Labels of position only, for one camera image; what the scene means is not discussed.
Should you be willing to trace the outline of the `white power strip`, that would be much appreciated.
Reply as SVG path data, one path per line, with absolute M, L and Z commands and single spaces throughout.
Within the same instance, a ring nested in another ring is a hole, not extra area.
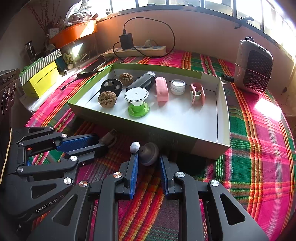
M 161 57 L 167 53 L 166 46 L 136 46 L 136 48 L 140 51 L 138 52 L 135 48 L 123 50 L 121 48 L 114 48 L 114 50 L 110 49 L 103 53 L 105 58 L 115 56 L 115 54 L 119 57 L 136 57 L 136 56 L 153 56 L 153 57 Z

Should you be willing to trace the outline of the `cream patterned curtain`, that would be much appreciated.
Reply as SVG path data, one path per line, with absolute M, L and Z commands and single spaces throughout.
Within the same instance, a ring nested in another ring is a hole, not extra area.
M 295 63 L 289 81 L 280 94 L 278 104 L 285 116 L 295 117 Z

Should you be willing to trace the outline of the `brown walnut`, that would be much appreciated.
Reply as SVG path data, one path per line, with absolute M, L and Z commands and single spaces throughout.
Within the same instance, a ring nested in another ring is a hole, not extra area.
M 129 86 L 133 83 L 133 76 L 129 73 L 122 73 L 119 76 L 119 80 L 123 83 L 124 86 Z
M 103 108 L 112 108 L 116 104 L 117 96 L 112 91 L 104 91 L 98 97 L 98 103 Z

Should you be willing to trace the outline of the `green white cardboard tray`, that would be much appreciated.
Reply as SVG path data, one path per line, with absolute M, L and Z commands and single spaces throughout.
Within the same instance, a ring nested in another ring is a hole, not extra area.
M 128 113 L 129 103 L 122 91 L 112 108 L 98 103 L 102 83 L 130 73 L 139 78 L 148 71 L 164 77 L 167 83 L 174 79 L 186 84 L 182 95 L 169 95 L 167 102 L 158 102 L 156 88 L 152 87 L 146 103 L 149 112 L 143 117 Z M 191 104 L 191 83 L 203 86 L 205 103 Z M 160 148 L 168 148 L 193 155 L 218 159 L 230 148 L 230 121 L 227 100 L 219 77 L 188 69 L 145 64 L 112 64 L 92 77 L 68 101 L 72 111 L 80 118 L 114 128 L 139 140 L 153 142 Z

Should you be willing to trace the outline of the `orange tray shelf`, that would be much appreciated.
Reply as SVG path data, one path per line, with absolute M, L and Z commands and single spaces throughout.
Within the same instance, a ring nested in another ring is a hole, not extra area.
M 67 27 L 49 40 L 56 48 L 62 48 L 82 37 L 97 32 L 96 20 L 91 20 Z

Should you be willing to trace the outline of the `green striped box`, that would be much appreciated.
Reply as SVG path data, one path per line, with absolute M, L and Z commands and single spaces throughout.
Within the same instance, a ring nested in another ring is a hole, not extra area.
M 24 85 L 29 81 L 36 73 L 41 71 L 43 68 L 54 62 L 56 59 L 62 56 L 61 50 L 57 49 L 50 53 L 46 57 L 39 58 L 37 61 L 27 66 L 20 74 L 20 82 Z

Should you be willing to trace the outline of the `white round cream jar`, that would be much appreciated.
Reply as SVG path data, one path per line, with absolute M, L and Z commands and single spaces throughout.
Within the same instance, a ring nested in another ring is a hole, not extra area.
M 174 95 L 182 95 L 185 92 L 186 84 L 183 80 L 174 79 L 171 81 L 170 89 Z

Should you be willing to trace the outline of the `grey portable fan heater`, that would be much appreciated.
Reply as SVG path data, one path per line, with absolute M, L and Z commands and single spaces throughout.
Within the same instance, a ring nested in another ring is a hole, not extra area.
M 253 37 L 239 43 L 235 62 L 234 84 L 248 92 L 261 94 L 267 89 L 273 70 L 272 54 Z

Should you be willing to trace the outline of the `pink oblong case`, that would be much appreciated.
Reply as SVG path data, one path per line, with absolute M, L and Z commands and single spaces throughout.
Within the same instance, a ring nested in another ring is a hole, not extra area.
M 167 102 L 169 100 L 169 90 L 164 77 L 156 78 L 156 93 L 158 102 Z

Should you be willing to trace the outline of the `pink white clip holder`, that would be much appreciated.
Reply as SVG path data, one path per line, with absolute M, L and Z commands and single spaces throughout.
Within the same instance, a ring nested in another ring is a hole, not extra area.
M 205 103 L 205 92 L 203 86 L 200 83 L 191 83 L 191 104 L 203 105 Z

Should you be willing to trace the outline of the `black rectangular device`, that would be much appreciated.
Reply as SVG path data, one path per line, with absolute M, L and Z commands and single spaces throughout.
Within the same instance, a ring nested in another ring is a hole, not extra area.
M 156 83 L 156 73 L 152 71 L 148 71 L 144 75 L 142 75 L 140 78 L 135 80 L 132 84 L 130 84 L 128 87 L 126 87 L 126 91 L 136 88 L 136 87 L 141 87 L 145 88 L 146 90 L 151 90 L 152 86 Z

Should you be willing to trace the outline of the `small black usb stick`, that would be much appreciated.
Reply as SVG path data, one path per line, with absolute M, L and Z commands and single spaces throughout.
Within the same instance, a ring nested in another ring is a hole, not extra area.
M 234 82 L 234 77 L 226 74 L 221 74 L 221 78 L 227 82 Z

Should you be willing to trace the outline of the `black smartphone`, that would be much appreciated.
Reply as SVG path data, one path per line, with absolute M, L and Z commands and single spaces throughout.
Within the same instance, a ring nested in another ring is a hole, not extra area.
M 114 60 L 113 56 L 108 57 L 108 58 L 104 58 L 104 57 L 97 58 L 95 62 L 93 62 L 88 67 L 86 67 L 81 72 L 79 72 L 77 74 L 77 78 L 82 79 L 82 78 L 87 78 L 87 77 L 92 76 L 93 74 L 99 72 L 100 68 L 102 68 L 106 64 L 110 63 L 112 60 Z

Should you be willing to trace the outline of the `black round disc device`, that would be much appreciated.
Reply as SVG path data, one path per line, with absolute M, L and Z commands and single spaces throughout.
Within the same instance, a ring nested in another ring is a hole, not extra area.
M 114 79 L 114 78 L 110 78 L 105 80 L 99 90 L 99 93 L 102 94 L 105 91 L 110 91 L 116 94 L 116 96 L 118 97 L 122 91 L 123 88 L 123 83 L 118 80 L 118 79 Z

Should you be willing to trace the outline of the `white plug in strip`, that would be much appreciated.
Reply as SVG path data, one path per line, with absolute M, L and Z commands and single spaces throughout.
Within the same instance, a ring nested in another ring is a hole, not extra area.
M 155 40 L 148 39 L 145 41 L 145 44 L 143 45 L 143 47 L 149 48 L 149 47 L 153 47 L 153 46 L 157 46 L 157 45 L 158 45 L 158 43 Z

